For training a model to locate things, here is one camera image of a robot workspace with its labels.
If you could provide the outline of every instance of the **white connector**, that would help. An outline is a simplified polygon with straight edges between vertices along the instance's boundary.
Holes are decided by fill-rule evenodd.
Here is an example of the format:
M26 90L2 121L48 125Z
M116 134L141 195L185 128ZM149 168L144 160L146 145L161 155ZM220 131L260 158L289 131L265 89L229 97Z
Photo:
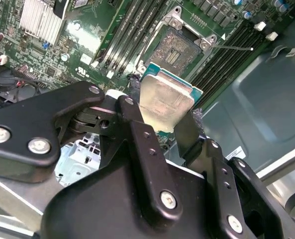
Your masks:
M1 55L0 56L0 65L3 66L7 63L8 57L6 55Z
M266 39L269 41L274 41L278 37L278 34L274 31L266 36Z
M257 31L262 31L266 27L266 23L264 21L260 21L258 24L254 26Z

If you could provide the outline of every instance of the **ram slot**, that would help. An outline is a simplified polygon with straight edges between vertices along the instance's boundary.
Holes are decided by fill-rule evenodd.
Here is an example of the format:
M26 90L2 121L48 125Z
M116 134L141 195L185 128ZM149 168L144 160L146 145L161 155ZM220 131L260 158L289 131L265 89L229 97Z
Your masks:
M124 56L127 51L128 45L132 42L132 39L137 34L139 28L144 23L144 19L146 14L148 14L153 6L153 1L144 1L141 5L137 15L133 23L131 24L130 28L126 31L126 36L122 39L123 45L118 48L117 53L113 56L112 61L109 65L109 69L115 69L116 66L119 64L120 60Z
M146 36L150 28L153 26L157 16L159 16L162 12L163 7L166 5L166 2L166 0L157 1L156 4L153 6L153 9L151 10L150 14L146 16L146 19L144 20L144 25L140 28L138 34L133 39L133 43L130 43L128 45L129 49L126 51L127 54L118 67L118 75L123 74L126 66L133 59L134 55L140 52L140 49L138 49L139 45L142 43L144 37Z
M135 16L142 5L141 0L134 0L132 4L129 7L129 10L127 11L125 18L122 20L121 25L118 27L115 35L113 36L113 39L111 43L109 44L107 51L105 52L103 59L105 60L105 65L109 65L117 52L119 46L123 42L123 38L126 35L129 27L133 23L133 20L135 19Z
M205 65L192 84L204 91L201 101L196 107L201 107L220 87L222 87L255 50L265 41L265 36L243 22L225 43L226 46L253 47L254 51L237 51L219 49L215 56Z

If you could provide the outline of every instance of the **heatsink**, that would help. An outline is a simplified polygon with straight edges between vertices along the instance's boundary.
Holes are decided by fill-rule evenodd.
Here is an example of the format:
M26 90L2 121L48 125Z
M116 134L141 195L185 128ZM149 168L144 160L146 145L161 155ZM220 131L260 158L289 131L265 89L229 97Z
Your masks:
M20 28L25 33L54 45L62 30L63 20L53 13L50 4L40 0L25 0Z

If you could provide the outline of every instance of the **motherboard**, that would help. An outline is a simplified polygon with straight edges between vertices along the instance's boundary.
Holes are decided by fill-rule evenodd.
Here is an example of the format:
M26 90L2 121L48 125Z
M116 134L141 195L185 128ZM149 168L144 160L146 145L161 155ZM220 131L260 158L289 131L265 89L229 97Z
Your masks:
M0 0L0 56L50 90L126 91L154 63L205 107L294 18L295 0Z

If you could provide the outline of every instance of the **sticker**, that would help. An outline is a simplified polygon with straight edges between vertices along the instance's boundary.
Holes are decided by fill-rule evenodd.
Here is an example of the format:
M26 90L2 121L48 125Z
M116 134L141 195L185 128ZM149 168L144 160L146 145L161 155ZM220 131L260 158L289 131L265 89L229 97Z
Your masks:
M91 61L92 61L92 58L90 56L88 56L87 54L83 53L82 56L81 56L80 61L87 64L87 65L89 65L91 63Z
M244 159L246 157L246 154L243 151L241 146L239 146L234 151L232 151L230 154L228 154L226 159L230 160L233 157L237 157L237 158L241 158L241 159Z

